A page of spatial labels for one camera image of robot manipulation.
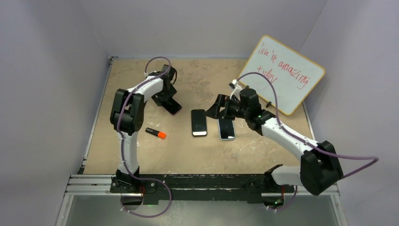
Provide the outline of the black phone silver frame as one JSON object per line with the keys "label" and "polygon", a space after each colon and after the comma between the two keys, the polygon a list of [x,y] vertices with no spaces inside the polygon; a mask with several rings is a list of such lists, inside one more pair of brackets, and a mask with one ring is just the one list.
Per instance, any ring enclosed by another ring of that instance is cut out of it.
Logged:
{"label": "black phone silver frame", "polygon": [[207,119],[204,109],[191,110],[191,125],[193,137],[205,137],[207,135]]}

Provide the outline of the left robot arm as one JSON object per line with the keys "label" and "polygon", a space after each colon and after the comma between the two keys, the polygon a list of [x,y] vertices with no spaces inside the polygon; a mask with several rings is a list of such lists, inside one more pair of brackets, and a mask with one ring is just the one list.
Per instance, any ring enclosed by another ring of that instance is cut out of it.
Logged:
{"label": "left robot arm", "polygon": [[171,115],[177,114],[181,105],[173,96],[177,93],[174,83],[177,71],[163,65],[161,71],[146,75],[145,80],[129,89],[118,89],[114,96],[110,122],[117,131],[120,143],[120,164],[116,171],[117,186],[128,192],[136,192],[144,183],[139,179],[137,158],[138,132],[144,123],[144,108],[148,99],[166,109]]}

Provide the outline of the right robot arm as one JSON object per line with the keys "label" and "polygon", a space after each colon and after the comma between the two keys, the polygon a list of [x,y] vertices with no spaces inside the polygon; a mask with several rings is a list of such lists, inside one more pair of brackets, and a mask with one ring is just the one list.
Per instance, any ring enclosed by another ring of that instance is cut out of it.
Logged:
{"label": "right robot arm", "polygon": [[273,140],[299,160],[297,167],[278,164],[265,172],[264,185],[271,192],[290,185],[319,195],[343,178],[334,146],[303,136],[278,121],[275,114],[262,108],[254,89],[245,88],[238,97],[219,94],[206,116],[217,120],[244,119],[251,130]]}

